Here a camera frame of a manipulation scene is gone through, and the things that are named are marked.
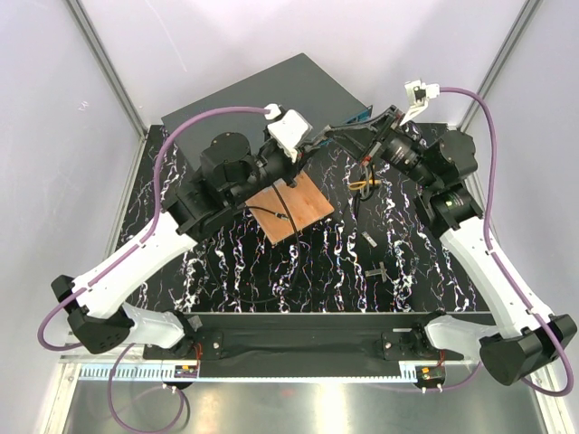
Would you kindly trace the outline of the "silver SFP module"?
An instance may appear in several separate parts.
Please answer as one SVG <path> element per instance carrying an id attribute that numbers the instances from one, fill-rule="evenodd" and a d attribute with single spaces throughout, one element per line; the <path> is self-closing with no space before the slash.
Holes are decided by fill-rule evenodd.
<path id="1" fill-rule="evenodd" d="M 370 246 L 372 248 L 376 248 L 377 247 L 377 243 L 376 241 L 369 235 L 369 233 L 367 231 L 363 231 L 362 232 L 362 236 L 364 237 L 364 239 L 370 244 Z"/>

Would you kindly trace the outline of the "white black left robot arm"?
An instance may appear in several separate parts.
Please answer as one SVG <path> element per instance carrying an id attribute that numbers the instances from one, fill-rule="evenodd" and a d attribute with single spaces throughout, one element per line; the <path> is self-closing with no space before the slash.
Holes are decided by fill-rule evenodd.
<path id="1" fill-rule="evenodd" d="M 229 224 L 255 194 L 280 179 L 292 182 L 319 149 L 318 143 L 306 141 L 291 157 L 268 136 L 253 153 L 240 133 L 216 136 L 199 155 L 198 169 L 137 235 L 85 274 L 61 275 L 52 282 L 76 346 L 103 354 L 121 344 L 152 344 L 174 357 L 187 357 L 195 349 L 197 332 L 185 315 L 133 307 L 128 296 L 168 262 Z"/>

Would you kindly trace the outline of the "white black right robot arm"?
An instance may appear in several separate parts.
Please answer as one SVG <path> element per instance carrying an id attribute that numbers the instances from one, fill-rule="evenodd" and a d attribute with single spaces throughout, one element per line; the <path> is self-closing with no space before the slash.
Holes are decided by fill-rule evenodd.
<path id="1" fill-rule="evenodd" d="M 323 135 L 361 165 L 381 158 L 420 186 L 413 200 L 420 222 L 460 263 L 492 314 L 493 326 L 429 314 L 412 328 L 416 355 L 461 354 L 503 385 L 561 358 L 577 326 L 536 297 L 490 236 L 488 215 L 465 184 L 478 168 L 471 136 L 447 130 L 424 146 L 397 107 L 367 121 L 326 127 Z"/>

